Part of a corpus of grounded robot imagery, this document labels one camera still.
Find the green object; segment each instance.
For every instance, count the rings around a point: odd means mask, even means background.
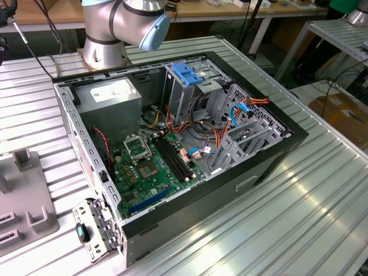
[[[355,10],[360,1],[361,0],[332,0],[329,6],[341,13],[350,14]]]
[[[182,147],[173,133],[167,134],[166,140],[175,142],[175,145]],[[132,163],[125,146],[118,148],[121,152],[121,162],[115,163],[115,186],[122,198],[121,202],[118,204],[118,210],[123,218],[133,215],[129,213],[129,208],[150,199],[154,195],[166,190],[168,187],[172,188],[168,191],[165,196],[166,198],[202,180],[202,171],[195,164],[192,173],[196,175],[196,178],[179,183],[175,174],[170,170],[150,138],[148,138],[147,144],[152,152],[152,162],[141,161],[137,166]],[[142,162],[145,162],[147,165],[139,168]],[[157,202],[159,202],[159,200],[140,211],[149,208]]]

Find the cardboard box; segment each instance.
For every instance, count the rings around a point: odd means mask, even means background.
[[[325,96],[318,97],[309,104],[318,115],[322,113],[324,99]],[[323,119],[360,149],[368,149],[368,113],[349,96],[343,93],[329,95]]]
[[[49,10],[51,7],[58,1],[58,0],[43,0],[46,6],[46,9]],[[34,0],[20,0],[18,1],[18,9],[19,10],[26,10],[32,13],[41,13],[42,11],[36,5]]]

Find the aluminum extrusion table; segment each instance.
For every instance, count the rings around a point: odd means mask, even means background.
[[[363,42],[368,41],[368,26],[352,26],[345,20],[341,19],[312,21],[307,22],[304,25],[303,29],[295,40],[294,45],[290,49],[289,53],[285,57],[285,60],[277,71],[275,76],[276,80],[279,81],[282,78],[291,60],[294,58],[295,53],[299,49],[299,46],[304,41],[304,38],[309,31],[315,33],[325,41],[338,47],[341,51],[348,54],[357,61],[366,61],[364,62],[364,64],[368,64],[368,51],[362,47]],[[342,59],[340,63],[341,65],[343,65],[345,62],[346,59]]]
[[[34,59],[6,62],[0,67],[0,154],[24,146],[39,153],[60,229],[0,258],[0,275],[354,275],[368,257],[363,152],[225,40],[127,50],[134,63],[215,51],[309,136],[254,190],[131,268],[124,271],[117,254],[92,266],[71,213],[90,190],[51,82]],[[51,72],[52,60],[41,60]],[[61,75],[85,72],[77,54],[55,60]]]

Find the motherboard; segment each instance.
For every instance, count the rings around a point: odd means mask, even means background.
[[[186,151],[173,133],[140,137],[143,144],[134,139],[129,147],[124,143],[112,152],[114,182],[122,198],[118,210],[123,218],[134,216],[205,178],[196,161],[186,159]],[[151,153],[149,158],[138,161],[131,158],[147,152],[146,146]]]

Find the table leg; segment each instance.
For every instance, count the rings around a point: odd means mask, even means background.
[[[257,35],[255,36],[249,53],[256,53],[260,43],[262,42],[263,36],[265,36],[266,30],[270,25],[272,17],[266,17],[262,20],[259,26]]]
[[[310,23],[305,23],[304,27],[302,28],[301,32],[299,33],[297,39],[294,42],[294,45],[290,49],[289,53],[287,53],[287,56],[283,60],[279,70],[276,73],[275,79],[276,81],[280,81],[281,77],[285,73],[286,69],[288,68],[291,60],[293,59],[294,55],[296,54],[297,50],[299,49],[301,43],[304,41],[304,38],[309,30]]]

